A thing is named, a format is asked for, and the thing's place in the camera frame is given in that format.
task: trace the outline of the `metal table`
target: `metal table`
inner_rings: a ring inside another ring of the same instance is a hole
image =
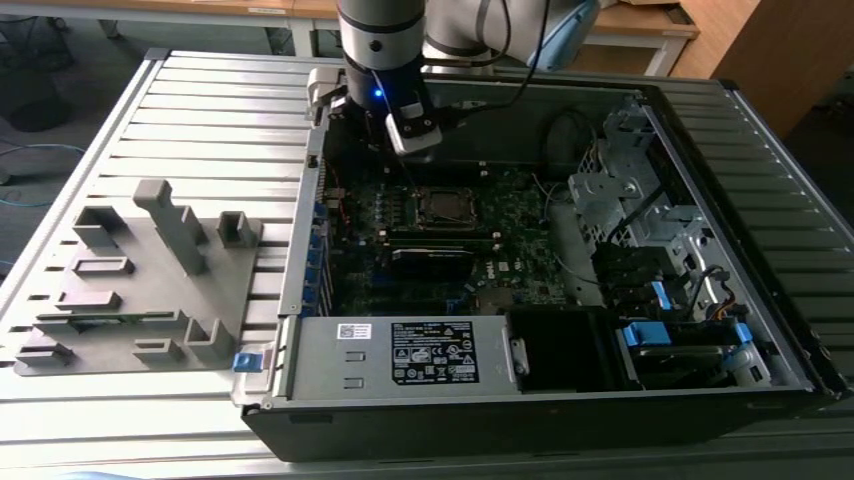
[[[101,471],[146,478],[377,478],[620,467],[656,468],[660,475],[660,467],[688,463],[852,456],[854,412],[844,403],[810,418],[758,424],[672,449],[297,465],[277,460],[241,420],[230,371],[15,375],[34,311],[75,251],[77,212],[113,205],[123,215],[141,215],[130,197],[141,178],[169,176],[175,197],[201,218],[243,210],[265,221],[242,342],[273,339],[306,156],[305,86],[311,69],[334,63],[150,53],[0,289],[0,476]],[[851,313],[840,315],[854,311],[854,265],[840,253],[853,238],[826,199],[737,91],[709,81],[621,80],[665,91],[798,307],[840,369],[854,376],[854,327],[845,323]]]

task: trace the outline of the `gray 3d printed part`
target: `gray 3d printed part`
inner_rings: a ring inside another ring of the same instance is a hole
[[[229,358],[234,351],[235,339],[223,328],[219,318],[211,325],[211,333],[207,333],[195,319],[190,320],[187,334],[185,335],[185,345],[205,361],[217,361]]]
[[[171,338],[138,339],[134,346],[134,356],[147,364],[177,363],[185,358],[185,352]]]
[[[149,211],[158,225],[158,234],[175,254],[185,271],[190,275],[202,273],[205,257],[197,248],[199,221],[190,207],[182,210],[173,205],[170,182],[163,179],[141,180],[134,192],[134,203]],[[191,222],[190,226],[185,224],[186,219]]]
[[[226,248],[254,248],[258,234],[243,212],[223,212],[219,216],[217,232]]]
[[[25,345],[15,358],[30,367],[65,367],[74,352],[62,343],[43,342]]]
[[[63,292],[57,302],[57,308],[61,310],[113,310],[122,305],[122,297],[117,292],[87,292],[73,291]]]
[[[90,249],[114,249],[117,243],[111,232],[125,226],[125,220],[113,207],[85,207],[75,219],[74,231]]]
[[[129,257],[79,258],[71,270],[82,277],[95,275],[130,275],[134,262]]]
[[[183,218],[190,225],[190,217]],[[262,222],[246,219],[245,223],[261,237]],[[229,368],[235,339],[241,337],[258,249],[226,248],[217,218],[199,219],[198,224],[199,236],[207,238],[195,247],[207,264],[199,275],[187,275],[149,218],[126,218],[125,228],[107,229],[117,245],[110,249],[110,257],[103,256],[105,249],[81,246],[66,270],[62,292],[78,299],[81,294],[86,297],[91,292],[115,292],[122,303],[110,311],[61,312],[51,307],[41,313],[27,346],[61,343],[74,351],[74,359],[66,361],[54,354],[63,361],[33,360],[34,356],[51,356],[50,352],[37,350],[15,365],[21,375]],[[115,274],[75,272],[81,262],[115,260],[115,251],[133,262],[131,274],[121,269]],[[191,319],[195,326],[187,345]],[[143,361],[135,353],[139,350],[135,341],[146,339],[171,339],[175,346],[170,348],[179,349],[182,357],[177,354],[169,362]]]

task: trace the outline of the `motherboard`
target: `motherboard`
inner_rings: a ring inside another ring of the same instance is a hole
[[[550,195],[514,165],[404,169],[343,188],[330,167],[335,314],[489,315],[566,304],[546,201],[568,192]]]

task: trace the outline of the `table leg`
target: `table leg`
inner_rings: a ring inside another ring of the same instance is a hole
[[[318,56],[318,37],[314,22],[310,18],[291,18],[291,33],[294,34],[294,50],[298,57]]]
[[[682,37],[669,37],[668,40],[665,40],[662,47],[656,52],[645,75],[656,77],[666,77],[670,75],[686,43],[688,39]]]
[[[115,40],[122,36],[119,33],[119,20],[99,20],[98,23],[102,26],[102,30],[105,31],[107,38]]]

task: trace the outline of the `circuit board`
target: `circuit board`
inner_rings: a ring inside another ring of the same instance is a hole
[[[331,250],[337,315],[496,314],[513,304],[572,301],[532,171],[482,168],[465,187],[367,179],[346,193],[330,187],[327,205],[333,197],[339,216]],[[462,265],[464,274],[444,269],[402,279],[390,272],[383,258],[424,251],[433,252],[433,264]]]

